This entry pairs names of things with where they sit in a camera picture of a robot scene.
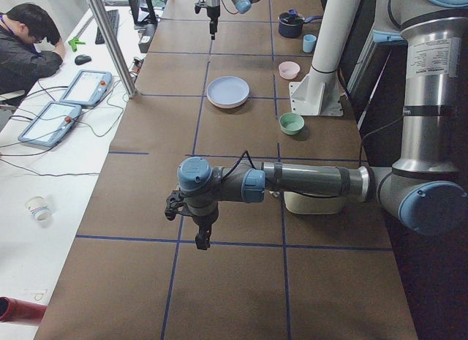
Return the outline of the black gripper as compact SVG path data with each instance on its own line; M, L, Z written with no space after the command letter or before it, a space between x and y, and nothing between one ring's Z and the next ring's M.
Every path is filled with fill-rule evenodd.
M194 215L192 217L193 222L198 225L198 233L195 236L195 244L199 250L208 250L211 246L211 229L212 224L216 222L219 217L218 205L214 206L214 209L201 216Z
M216 39L217 33L217 21L219 19L219 5L207 4L206 6L207 16L210 18L209 31L211 39Z

